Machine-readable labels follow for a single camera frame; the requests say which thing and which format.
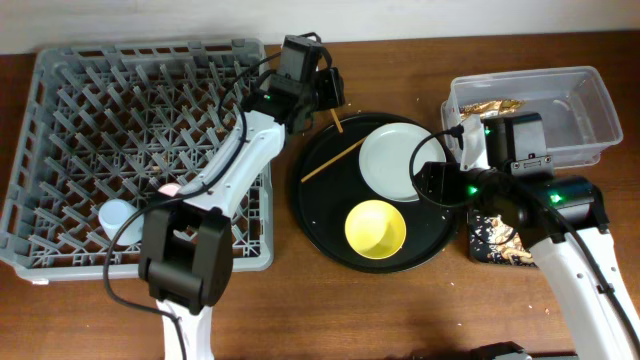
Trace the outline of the wooden chopstick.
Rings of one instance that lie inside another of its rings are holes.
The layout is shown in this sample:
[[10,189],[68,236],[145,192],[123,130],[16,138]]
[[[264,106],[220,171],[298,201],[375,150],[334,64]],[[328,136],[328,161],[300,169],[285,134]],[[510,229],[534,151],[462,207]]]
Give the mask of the wooden chopstick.
[[334,124],[338,130],[339,134],[342,134],[344,132],[341,121],[336,113],[336,111],[334,109],[330,109],[330,114],[332,116],[332,119],[334,121]]
[[302,177],[300,182],[301,183],[305,183],[306,181],[308,181],[312,177],[316,176],[317,174],[322,172],[324,169],[326,169],[327,167],[329,167],[333,163],[337,162],[338,160],[340,160],[344,156],[348,155],[351,151],[355,150],[357,147],[361,146],[365,142],[366,139],[367,139],[367,137],[364,137],[364,138],[360,139],[359,141],[357,141],[356,143],[352,144],[351,146],[349,146],[348,148],[346,148],[345,150],[343,150],[342,152],[340,152],[339,154],[337,154],[333,158],[331,158],[328,161],[326,161],[325,163],[323,163],[318,168],[314,169],[313,171],[311,171],[310,173],[308,173],[307,175]]

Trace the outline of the grey round plate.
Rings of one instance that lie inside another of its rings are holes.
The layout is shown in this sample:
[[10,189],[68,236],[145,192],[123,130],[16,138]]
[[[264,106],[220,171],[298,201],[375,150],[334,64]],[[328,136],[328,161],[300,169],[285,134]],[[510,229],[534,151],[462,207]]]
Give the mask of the grey round plate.
[[359,168],[366,184],[396,202],[418,200],[409,177],[409,161],[418,143],[430,132],[411,123],[389,123],[371,132],[359,151]]

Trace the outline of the food scraps of nuts and rice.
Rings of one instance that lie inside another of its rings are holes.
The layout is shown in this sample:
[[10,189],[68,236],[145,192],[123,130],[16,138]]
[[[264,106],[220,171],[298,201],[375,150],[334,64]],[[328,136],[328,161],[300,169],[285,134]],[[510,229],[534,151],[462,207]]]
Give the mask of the food scraps of nuts and rice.
[[535,266],[519,234],[503,223],[500,216],[487,217],[473,212],[467,221],[469,256],[472,260],[490,265]]

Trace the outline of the yellow bowl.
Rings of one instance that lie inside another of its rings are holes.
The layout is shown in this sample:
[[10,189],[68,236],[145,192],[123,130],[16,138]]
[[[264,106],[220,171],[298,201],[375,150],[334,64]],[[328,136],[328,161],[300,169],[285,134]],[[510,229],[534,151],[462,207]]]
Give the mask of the yellow bowl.
[[382,260],[394,256],[404,246],[407,225],[401,212],[390,203],[367,200],[349,212],[344,233],[357,254]]

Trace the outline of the gold foil wrapper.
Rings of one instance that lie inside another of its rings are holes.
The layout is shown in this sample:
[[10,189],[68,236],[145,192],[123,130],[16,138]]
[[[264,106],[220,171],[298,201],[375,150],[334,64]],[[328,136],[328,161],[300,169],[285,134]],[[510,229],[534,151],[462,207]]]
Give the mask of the gold foil wrapper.
[[514,113],[524,104],[525,101],[515,99],[491,100],[461,106],[459,108],[459,113],[462,120],[465,120],[472,115],[478,115],[480,118],[487,118]]

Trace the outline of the pink plastic cup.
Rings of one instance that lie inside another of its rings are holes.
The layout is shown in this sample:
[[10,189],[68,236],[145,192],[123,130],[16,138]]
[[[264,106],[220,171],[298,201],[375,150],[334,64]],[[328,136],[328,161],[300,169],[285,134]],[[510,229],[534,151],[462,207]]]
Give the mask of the pink plastic cup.
[[169,197],[174,197],[175,195],[178,194],[180,189],[181,189],[181,185],[178,183],[167,183],[165,185],[162,185],[158,189],[158,192],[161,194],[167,195]]

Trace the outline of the blue plastic cup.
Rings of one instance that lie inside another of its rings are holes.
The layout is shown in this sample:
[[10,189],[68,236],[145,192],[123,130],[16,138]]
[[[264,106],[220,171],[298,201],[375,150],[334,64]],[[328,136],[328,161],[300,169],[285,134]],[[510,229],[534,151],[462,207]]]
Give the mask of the blue plastic cup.
[[[112,240],[123,224],[137,211],[137,208],[120,199],[106,201],[99,209],[98,219],[107,237]],[[129,225],[118,238],[119,246],[129,246],[142,240],[144,216],[141,215]]]

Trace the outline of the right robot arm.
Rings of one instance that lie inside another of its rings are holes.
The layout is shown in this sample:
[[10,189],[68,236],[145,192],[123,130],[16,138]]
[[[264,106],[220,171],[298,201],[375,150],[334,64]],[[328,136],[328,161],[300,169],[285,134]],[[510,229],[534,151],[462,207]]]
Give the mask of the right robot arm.
[[545,275],[581,359],[636,359],[639,316],[617,263],[600,189],[558,178],[541,116],[473,115],[444,130],[455,162],[408,166],[420,200],[499,217]]

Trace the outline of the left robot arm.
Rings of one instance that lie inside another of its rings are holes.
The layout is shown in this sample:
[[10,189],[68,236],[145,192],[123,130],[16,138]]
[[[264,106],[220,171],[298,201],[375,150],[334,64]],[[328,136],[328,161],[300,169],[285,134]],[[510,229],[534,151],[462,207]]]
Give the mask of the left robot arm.
[[144,210],[138,273],[163,318],[168,359],[210,359],[212,310],[229,283],[231,218],[256,177],[318,111],[344,104],[344,83],[314,32],[288,35],[279,65],[250,85],[209,164]]

